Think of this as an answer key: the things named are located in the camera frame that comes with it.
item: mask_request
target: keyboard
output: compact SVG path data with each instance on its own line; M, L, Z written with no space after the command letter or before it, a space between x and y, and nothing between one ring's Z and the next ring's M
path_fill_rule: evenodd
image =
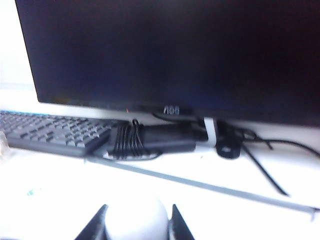
M105 143L127 121L0 111L0 131L10 147L81 157Z

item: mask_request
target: white desk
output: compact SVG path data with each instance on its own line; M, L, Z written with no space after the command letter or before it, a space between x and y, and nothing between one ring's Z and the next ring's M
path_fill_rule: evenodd
M177 204L196 240L319 239L319 221L306 212L80 158L11 151L0 165L1 237L74 239L102 204L130 188L158 196L169 216Z

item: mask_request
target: monitor stand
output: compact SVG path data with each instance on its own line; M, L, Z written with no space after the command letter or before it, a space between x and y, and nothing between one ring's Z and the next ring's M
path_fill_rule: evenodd
M198 141L196 146L198 147L206 147L206 148L214 148L217 143L217 136L216 136L216 120L212 117L204 117L204 126L206 130L206 134L208 136L207 141Z

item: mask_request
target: computer monitor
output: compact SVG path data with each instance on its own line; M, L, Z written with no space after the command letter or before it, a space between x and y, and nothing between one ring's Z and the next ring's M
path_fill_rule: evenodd
M40 102L320 124L320 1L16 6Z

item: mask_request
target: aoc logo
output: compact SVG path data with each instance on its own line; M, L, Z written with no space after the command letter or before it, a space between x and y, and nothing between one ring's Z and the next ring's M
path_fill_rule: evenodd
M180 114L180 108L179 108L179 106L166 105L164 107L164 109L163 109L163 114L179 115Z

